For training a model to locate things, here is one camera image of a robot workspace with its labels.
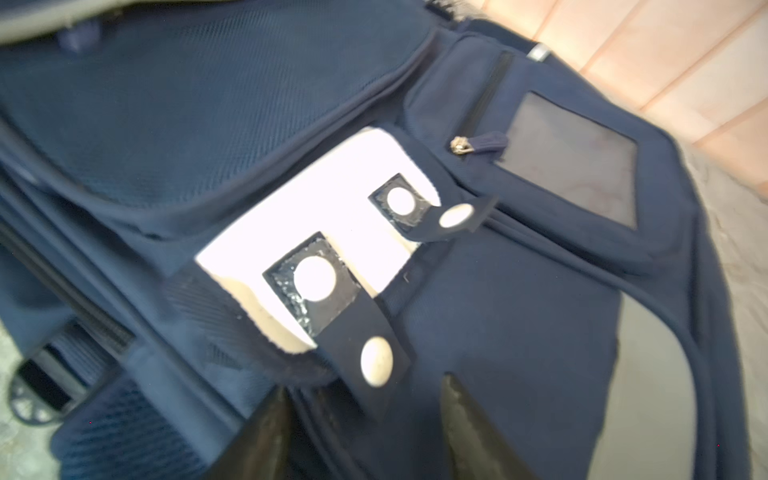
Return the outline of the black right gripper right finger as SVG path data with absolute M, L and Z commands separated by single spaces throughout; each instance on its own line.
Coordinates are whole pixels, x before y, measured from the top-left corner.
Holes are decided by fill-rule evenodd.
M 453 479 L 537 478 L 452 373 L 441 381 L 440 414 Z

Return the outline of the navy blue student backpack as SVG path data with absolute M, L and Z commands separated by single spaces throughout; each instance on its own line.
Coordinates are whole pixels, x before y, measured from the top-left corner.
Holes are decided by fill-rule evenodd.
M 452 373 L 536 479 L 747 479 L 677 142 L 435 1 L 5 1 L 7 404 L 64 479 L 453 479 Z

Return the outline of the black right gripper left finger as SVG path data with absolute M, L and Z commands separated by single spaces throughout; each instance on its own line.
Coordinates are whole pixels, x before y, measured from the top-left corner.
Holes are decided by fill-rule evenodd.
M 275 387 L 203 475 L 209 480 L 275 480 L 286 476 L 294 411 L 287 389 Z

